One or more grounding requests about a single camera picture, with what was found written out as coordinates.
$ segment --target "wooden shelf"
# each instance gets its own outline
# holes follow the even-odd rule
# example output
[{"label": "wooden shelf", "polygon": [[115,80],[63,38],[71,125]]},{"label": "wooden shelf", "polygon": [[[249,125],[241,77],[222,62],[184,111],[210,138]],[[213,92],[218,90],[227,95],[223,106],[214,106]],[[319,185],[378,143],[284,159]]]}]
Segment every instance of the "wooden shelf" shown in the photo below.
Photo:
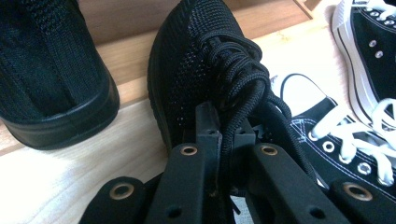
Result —
[{"label": "wooden shelf", "polygon": [[[126,175],[147,181],[166,164],[166,150],[147,99],[146,76],[156,30],[178,0],[79,2],[97,49],[116,80],[120,112],[96,136],[52,151],[25,147],[0,123],[0,223],[78,223],[108,180]],[[329,28],[336,2],[226,3],[246,36],[262,48],[262,63],[271,76],[304,73],[340,105],[347,105],[347,69]],[[317,7],[311,12],[308,5]]]}]

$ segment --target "black canvas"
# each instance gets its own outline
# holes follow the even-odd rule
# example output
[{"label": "black canvas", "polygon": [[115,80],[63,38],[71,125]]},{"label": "black canvas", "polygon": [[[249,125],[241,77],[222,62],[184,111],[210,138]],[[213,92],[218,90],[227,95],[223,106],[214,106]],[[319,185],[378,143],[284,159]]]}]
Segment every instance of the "black canvas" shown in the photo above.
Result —
[{"label": "black canvas", "polygon": [[[379,101],[396,98],[396,2],[343,0],[332,16],[332,33],[346,59],[352,108],[369,124]],[[385,123],[394,127],[393,110],[388,113]]]},{"label": "black canvas", "polygon": [[0,2],[0,117],[28,147],[82,141],[120,100],[76,0]]},{"label": "black canvas", "polygon": [[271,92],[261,58],[260,48],[244,38],[222,1],[181,1],[157,34],[148,65],[148,95],[168,150],[182,143],[185,130],[194,130],[195,107],[211,101],[219,112],[224,183],[233,134],[246,118],[265,126],[271,133],[264,141],[286,148],[314,176],[291,134],[289,109]]},{"label": "black canvas", "polygon": [[355,121],[304,75],[273,78],[273,91],[290,107],[290,127],[323,191],[354,222],[393,223],[385,214],[396,212],[394,137]]}]

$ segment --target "shoe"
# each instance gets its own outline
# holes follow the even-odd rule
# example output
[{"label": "shoe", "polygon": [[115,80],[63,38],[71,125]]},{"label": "shoe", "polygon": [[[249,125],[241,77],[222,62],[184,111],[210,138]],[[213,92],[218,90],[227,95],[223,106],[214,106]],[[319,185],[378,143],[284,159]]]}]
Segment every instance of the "shoe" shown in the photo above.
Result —
[{"label": "shoe", "polygon": [[[332,33],[346,59],[352,109],[371,124],[378,102],[396,99],[396,1],[343,0],[333,13]],[[384,124],[394,128],[393,111],[387,109]]]},{"label": "shoe", "polygon": [[[168,151],[194,130],[195,107],[211,101],[222,133],[220,171],[230,171],[235,130],[246,118],[280,126],[275,142],[294,148],[283,128],[286,105],[271,92],[262,51],[244,38],[232,12],[220,0],[181,1],[161,26],[148,64],[148,96]],[[302,164],[298,152],[291,152]]]},{"label": "shoe", "polygon": [[2,1],[0,30],[0,118],[15,138],[67,147],[116,117],[116,85],[76,0]]},{"label": "shoe", "polygon": [[[393,131],[369,127],[352,119],[349,110],[338,105],[327,96],[311,79],[304,75],[292,74],[272,78],[272,89],[290,107],[292,120],[290,127],[299,136],[298,140],[305,155],[317,173],[318,185],[324,191],[334,191],[334,185],[340,181],[353,183],[356,191],[349,192],[358,200],[347,208],[368,207],[369,212],[359,211],[354,220],[368,223],[364,216],[374,223],[384,223],[371,203],[361,205],[363,201],[381,201],[379,206],[385,206],[384,213],[396,211],[396,185],[394,184],[396,170],[396,141]],[[383,116],[388,104],[396,104],[396,100],[381,101],[374,112]]]}]

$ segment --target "shoe tongue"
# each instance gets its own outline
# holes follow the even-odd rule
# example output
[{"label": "shoe tongue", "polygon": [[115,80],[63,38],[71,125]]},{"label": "shoe tongue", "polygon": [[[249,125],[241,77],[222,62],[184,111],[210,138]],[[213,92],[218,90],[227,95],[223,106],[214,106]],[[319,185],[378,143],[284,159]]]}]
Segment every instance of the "shoe tongue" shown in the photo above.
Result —
[{"label": "shoe tongue", "polygon": [[320,121],[325,115],[336,107],[336,103],[329,97],[324,98],[322,101],[306,110],[304,113],[296,116],[295,118],[310,118],[314,121]]}]

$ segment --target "shoe eyelet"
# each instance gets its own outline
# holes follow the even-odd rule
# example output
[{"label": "shoe eyelet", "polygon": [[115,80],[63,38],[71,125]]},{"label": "shoe eyelet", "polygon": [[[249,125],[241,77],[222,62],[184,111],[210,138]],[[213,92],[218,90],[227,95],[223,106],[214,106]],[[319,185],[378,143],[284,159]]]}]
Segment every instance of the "shoe eyelet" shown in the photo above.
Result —
[{"label": "shoe eyelet", "polygon": [[334,144],[330,141],[326,141],[323,143],[323,150],[325,150],[326,152],[334,152]]},{"label": "shoe eyelet", "polygon": [[308,133],[308,138],[311,139],[314,142],[318,141],[318,139],[316,137],[312,136],[311,132]]},{"label": "shoe eyelet", "polygon": [[373,17],[379,16],[379,12],[376,12],[376,11],[371,12],[370,16],[373,16]]},{"label": "shoe eyelet", "polygon": [[369,190],[350,182],[344,183],[344,192],[359,201],[369,202],[373,199],[373,194]]},{"label": "shoe eyelet", "polygon": [[384,21],[385,25],[393,25],[395,21]]},{"label": "shoe eyelet", "polygon": [[362,175],[369,175],[372,172],[372,169],[367,162],[361,162],[358,165],[358,172]]},{"label": "shoe eyelet", "polygon": [[375,54],[375,57],[378,58],[378,59],[382,58],[382,56],[384,56],[384,52],[382,52],[382,50],[377,51],[376,54]]},{"label": "shoe eyelet", "polygon": [[369,46],[370,46],[371,48],[375,47],[375,45],[376,45],[376,40],[370,41]]}]

